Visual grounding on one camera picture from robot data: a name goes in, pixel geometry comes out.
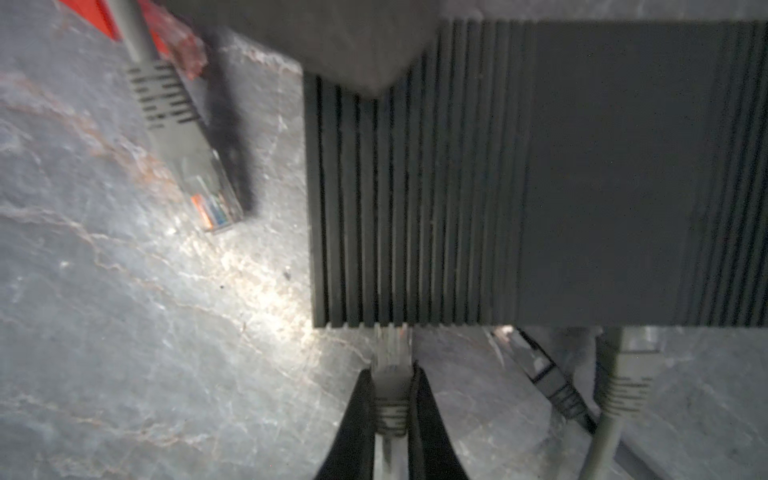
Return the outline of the small black network switch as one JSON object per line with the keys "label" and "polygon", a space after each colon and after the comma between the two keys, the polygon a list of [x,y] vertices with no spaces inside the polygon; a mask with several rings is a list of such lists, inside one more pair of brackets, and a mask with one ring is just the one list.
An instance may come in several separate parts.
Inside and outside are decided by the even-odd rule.
{"label": "small black network switch", "polygon": [[312,323],[767,324],[767,25],[450,20],[303,76]]}

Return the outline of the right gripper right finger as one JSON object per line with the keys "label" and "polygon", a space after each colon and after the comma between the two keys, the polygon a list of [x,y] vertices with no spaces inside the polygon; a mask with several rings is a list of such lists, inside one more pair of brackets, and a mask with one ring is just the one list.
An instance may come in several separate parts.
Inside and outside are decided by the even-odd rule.
{"label": "right gripper right finger", "polygon": [[408,396],[408,474],[420,480],[468,480],[444,425],[425,370],[413,364]]}

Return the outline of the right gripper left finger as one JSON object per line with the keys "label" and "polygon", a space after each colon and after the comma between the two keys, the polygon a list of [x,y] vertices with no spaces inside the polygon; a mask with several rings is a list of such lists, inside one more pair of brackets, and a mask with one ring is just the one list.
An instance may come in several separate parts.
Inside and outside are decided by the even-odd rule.
{"label": "right gripper left finger", "polygon": [[331,448],[315,480],[371,480],[377,432],[375,388],[370,369],[357,377]]}

